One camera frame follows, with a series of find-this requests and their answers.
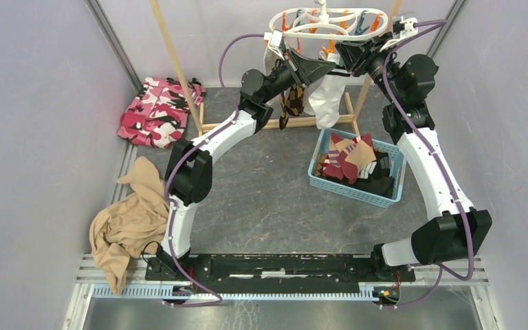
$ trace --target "pink camouflage cloth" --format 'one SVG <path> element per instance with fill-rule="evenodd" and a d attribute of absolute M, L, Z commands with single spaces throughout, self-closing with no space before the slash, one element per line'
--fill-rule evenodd
<path fill-rule="evenodd" d="M 206 90 L 196 79 L 188 86 L 195 106 L 199 106 Z M 133 144 L 166 148 L 183 135 L 189 111 L 178 80 L 148 77 L 120 116 L 118 136 Z"/>

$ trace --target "laundry basket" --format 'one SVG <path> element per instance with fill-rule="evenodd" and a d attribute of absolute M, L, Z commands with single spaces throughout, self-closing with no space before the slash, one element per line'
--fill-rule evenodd
<path fill-rule="evenodd" d="M 315 153 L 313 154 L 313 159 L 311 160 L 311 165 L 309 166 L 309 181 L 311 186 L 328 190 L 332 193 L 339 194 L 345 197 L 357 199 L 358 201 L 364 201 L 375 206 L 382 208 L 388 208 L 395 202 L 399 201 L 402 198 L 402 188 L 404 187 L 404 175 L 406 174 L 406 158 L 399 151 L 397 146 L 389 143 L 385 143 L 379 140 L 373 140 L 373 147 L 375 149 L 382 149 L 389 154 L 391 161 L 390 176 L 395 178 L 395 183 L 393 187 L 392 198 L 386 198 L 379 195 L 372 194 L 370 192 L 365 192 L 363 190 L 351 188 L 342 184 L 338 184 L 321 177 L 316 177 L 313 175 L 313 170 L 315 167 L 315 162 L 319 153 L 328 153 L 329 152 L 329 138 L 331 133 L 337 133 L 338 135 L 346 138 L 353 139 L 357 135 L 353 133 L 348 133 L 344 131 L 339 131 L 337 129 L 324 129 L 320 132 L 319 140 L 315 148 Z"/>

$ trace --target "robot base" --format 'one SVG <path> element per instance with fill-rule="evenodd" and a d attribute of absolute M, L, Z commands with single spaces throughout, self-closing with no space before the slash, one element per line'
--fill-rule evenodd
<path fill-rule="evenodd" d="M 364 254 L 190 254 L 179 260 L 199 282 L 220 294 L 356 293 L 359 283 L 416 280 L 406 267 L 376 270 Z M 185 278 L 157 258 L 148 260 L 147 281 Z"/>

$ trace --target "wooden frame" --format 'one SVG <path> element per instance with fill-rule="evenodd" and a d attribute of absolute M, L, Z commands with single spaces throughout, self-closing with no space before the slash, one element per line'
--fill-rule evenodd
<path fill-rule="evenodd" d="M 400 7 L 402 6 L 402 2 L 403 0 L 394 0 L 390 8 L 390 12 L 389 12 L 390 18 L 397 15 Z M 185 75 L 183 74 L 183 70 L 181 69 L 179 58 L 177 57 L 177 52 L 175 51 L 175 46 L 173 45 L 173 40 L 171 39 L 171 34 L 168 31 L 165 18 L 163 17 L 163 14 L 159 7 L 159 3 L 157 2 L 157 0 L 149 0 L 149 3 L 151 4 L 151 8 L 153 9 L 153 14 L 155 15 L 155 19 L 157 20 L 157 24 L 159 25 L 159 30 L 161 31 L 161 35 L 163 36 L 163 41 L 165 42 L 165 46 L 167 47 L 169 56 L 171 57 L 171 61 L 173 62 L 173 67 L 175 68 L 175 71 L 177 72 L 177 77 L 179 81 L 186 82 L 187 80 L 185 79 Z M 392 21 L 390 20 L 388 22 L 388 29 L 386 31 L 389 31 L 391 29 L 391 25 L 392 25 Z M 367 97 L 367 93 L 369 92 L 370 85 L 371 85 L 371 78 L 365 75 L 365 80 L 361 87 L 361 92 L 359 94 L 359 97 L 357 98 L 357 101 L 355 102 L 355 106 L 353 106 L 353 103 L 351 102 L 351 97 L 349 93 L 345 92 L 344 94 L 345 105 L 347 107 L 347 114 L 340 115 L 339 120 L 337 121 L 337 124 L 350 124 L 351 128 L 353 129 L 353 132 L 357 135 L 360 134 L 359 126 L 357 124 L 357 119 L 359 118 L 359 114 L 361 113 L 361 108 L 363 107 L 365 98 Z M 197 127 L 199 136 L 211 131 L 212 129 L 220 125 L 220 123 L 206 124 L 205 123 L 205 113 L 206 113 L 205 105 L 203 103 L 199 105 L 199 114 L 198 114 L 195 108 L 195 103 L 191 100 L 191 93 L 189 92 L 187 84 L 182 83 L 181 86 L 183 87 L 183 93 L 185 95 L 185 99 L 187 100 L 187 103 L 189 104 L 191 116 L 193 117 L 193 121 L 195 122 L 195 126 Z M 264 128 L 265 129 L 277 129 L 279 128 L 278 124 L 279 124 L 278 120 L 272 120 L 272 121 L 269 121 L 266 124 L 266 126 L 264 126 Z M 290 120 L 288 121 L 286 125 L 286 127 L 307 127 L 307 126 L 316 126 L 316 119 L 314 117 L 290 118 Z"/>

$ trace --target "beige cloth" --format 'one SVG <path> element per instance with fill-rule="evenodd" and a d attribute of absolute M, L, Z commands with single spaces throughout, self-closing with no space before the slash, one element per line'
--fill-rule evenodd
<path fill-rule="evenodd" d="M 130 257 L 139 258 L 148 242 L 163 239 L 169 211 L 159 172 L 145 157 L 116 181 L 130 184 L 134 193 L 98 213 L 90 226 L 90 245 L 96 267 L 104 271 L 112 292 L 120 294 Z M 156 249 L 157 244 L 150 244 L 145 252 Z"/>

